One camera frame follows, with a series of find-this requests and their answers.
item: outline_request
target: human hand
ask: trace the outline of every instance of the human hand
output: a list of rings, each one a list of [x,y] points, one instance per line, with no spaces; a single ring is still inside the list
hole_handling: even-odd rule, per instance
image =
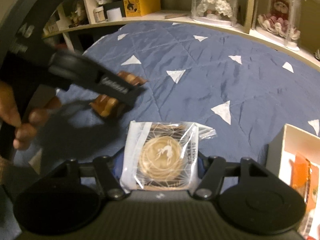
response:
[[[36,108],[31,111],[28,123],[21,123],[13,90],[10,85],[0,81],[0,117],[4,122],[16,127],[13,147],[18,150],[29,148],[31,140],[36,136],[39,127],[49,119],[48,109],[57,109],[61,106],[57,97],[52,98],[44,108]]]

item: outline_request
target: white deer logo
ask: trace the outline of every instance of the white deer logo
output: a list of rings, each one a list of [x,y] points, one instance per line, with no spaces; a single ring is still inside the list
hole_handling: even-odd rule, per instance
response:
[[[156,160],[159,159],[160,156],[162,154],[164,154],[165,151],[167,151],[167,165],[169,165],[171,163],[171,159],[172,159],[172,143],[171,143],[171,141],[168,141],[168,145],[166,145],[162,149],[158,149]]]

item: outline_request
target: ribbed gray surface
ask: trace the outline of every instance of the ribbed gray surface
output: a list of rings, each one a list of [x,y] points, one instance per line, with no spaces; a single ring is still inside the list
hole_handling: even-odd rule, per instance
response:
[[[221,220],[209,202],[187,192],[133,192],[122,202],[109,203],[101,215],[81,230],[62,236],[24,232],[18,240],[302,240],[295,232],[254,236]]]

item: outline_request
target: clear display case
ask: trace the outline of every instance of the clear display case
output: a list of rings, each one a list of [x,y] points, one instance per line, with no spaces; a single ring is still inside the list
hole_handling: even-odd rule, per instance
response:
[[[256,0],[252,29],[292,50],[299,50],[303,0]]]
[[[191,18],[216,26],[236,27],[238,0],[192,0]]]

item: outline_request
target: triangle pattern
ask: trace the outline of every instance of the triangle pattern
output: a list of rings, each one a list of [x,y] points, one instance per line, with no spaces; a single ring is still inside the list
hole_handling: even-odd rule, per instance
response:
[[[242,65],[241,56],[229,56],[229,58]]]
[[[182,75],[184,74],[186,70],[167,70],[167,74],[172,78],[172,80],[178,84],[180,78],[182,77]]]
[[[122,40],[125,36],[127,36],[127,33],[123,33],[123,34],[118,35],[118,41]]]
[[[198,40],[198,41],[203,41],[203,40],[205,40],[207,37],[204,37],[204,36],[198,36],[198,35],[193,35],[194,36],[194,38],[196,39],[196,40]]]
[[[130,65],[130,64],[141,64],[140,60],[136,58],[135,55],[132,55],[129,59],[127,59],[125,62],[121,63],[121,66],[124,65]]]
[[[313,129],[315,129],[316,135],[319,135],[320,125],[319,125],[319,119],[309,121],[308,124],[310,124]]]
[[[289,62],[284,63],[282,67],[285,68],[286,70],[289,70],[290,72],[294,73],[292,65]]]
[[[35,172],[40,175],[41,171],[42,149],[40,149],[28,162]]]
[[[225,122],[231,125],[230,100],[211,108],[211,110],[219,115]]]

